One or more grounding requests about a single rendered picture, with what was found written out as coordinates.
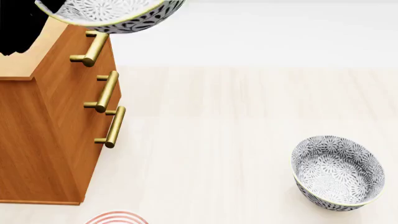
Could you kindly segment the black white patterned bowl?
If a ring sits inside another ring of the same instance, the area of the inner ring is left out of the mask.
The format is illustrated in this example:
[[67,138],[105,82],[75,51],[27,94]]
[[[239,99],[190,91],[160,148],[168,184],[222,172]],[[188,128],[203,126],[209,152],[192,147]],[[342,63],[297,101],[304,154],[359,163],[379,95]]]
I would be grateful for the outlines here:
[[338,136],[313,136],[294,147],[290,167],[298,189],[318,207],[356,210],[384,190],[382,165],[362,145]]
[[48,16],[107,34],[135,33],[160,24],[186,0],[66,0],[52,12],[43,0],[35,5]]

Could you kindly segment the wooden cabinet with drawers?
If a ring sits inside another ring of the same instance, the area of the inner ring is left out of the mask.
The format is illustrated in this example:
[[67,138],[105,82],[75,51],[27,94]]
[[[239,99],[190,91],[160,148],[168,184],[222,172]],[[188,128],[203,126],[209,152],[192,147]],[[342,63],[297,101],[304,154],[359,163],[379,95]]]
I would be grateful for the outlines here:
[[[116,70],[108,37],[93,67],[71,62],[94,40],[84,27],[47,20],[23,54],[0,56],[0,203],[79,205],[113,121],[84,102],[105,86],[96,76]],[[121,98],[119,78],[106,110]]]

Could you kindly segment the white plate with red rings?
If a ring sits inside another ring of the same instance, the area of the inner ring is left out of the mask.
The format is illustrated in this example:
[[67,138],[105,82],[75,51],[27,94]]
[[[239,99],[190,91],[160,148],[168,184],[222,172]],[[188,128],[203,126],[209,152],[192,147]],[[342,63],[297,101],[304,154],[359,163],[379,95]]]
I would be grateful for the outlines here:
[[84,224],[149,224],[141,216],[128,211],[110,211],[99,214]]

